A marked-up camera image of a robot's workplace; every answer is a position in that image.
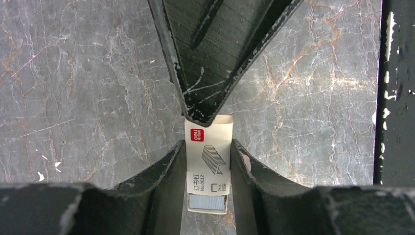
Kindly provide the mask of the small white staples box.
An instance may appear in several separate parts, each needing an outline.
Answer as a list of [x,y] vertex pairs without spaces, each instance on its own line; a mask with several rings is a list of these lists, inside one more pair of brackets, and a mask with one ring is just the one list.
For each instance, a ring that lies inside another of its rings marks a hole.
[[185,121],[184,127],[187,209],[226,214],[231,182],[232,116],[217,115],[209,127]]

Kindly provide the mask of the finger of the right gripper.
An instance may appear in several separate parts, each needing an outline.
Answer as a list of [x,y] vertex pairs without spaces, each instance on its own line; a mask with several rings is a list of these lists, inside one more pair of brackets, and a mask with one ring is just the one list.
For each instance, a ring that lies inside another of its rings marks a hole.
[[299,0],[151,0],[184,117],[202,127],[299,7]]

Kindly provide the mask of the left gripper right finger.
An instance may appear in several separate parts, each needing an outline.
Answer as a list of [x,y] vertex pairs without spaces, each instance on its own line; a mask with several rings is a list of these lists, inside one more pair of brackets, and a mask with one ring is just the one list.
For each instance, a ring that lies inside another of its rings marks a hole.
[[239,235],[326,235],[322,195],[276,173],[236,139],[231,142],[231,188]]

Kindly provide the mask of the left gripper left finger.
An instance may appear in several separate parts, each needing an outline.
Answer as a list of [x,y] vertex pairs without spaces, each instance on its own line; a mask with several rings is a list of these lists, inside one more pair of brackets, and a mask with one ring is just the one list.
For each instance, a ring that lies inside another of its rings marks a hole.
[[185,141],[112,189],[88,187],[71,235],[178,235],[186,178]]

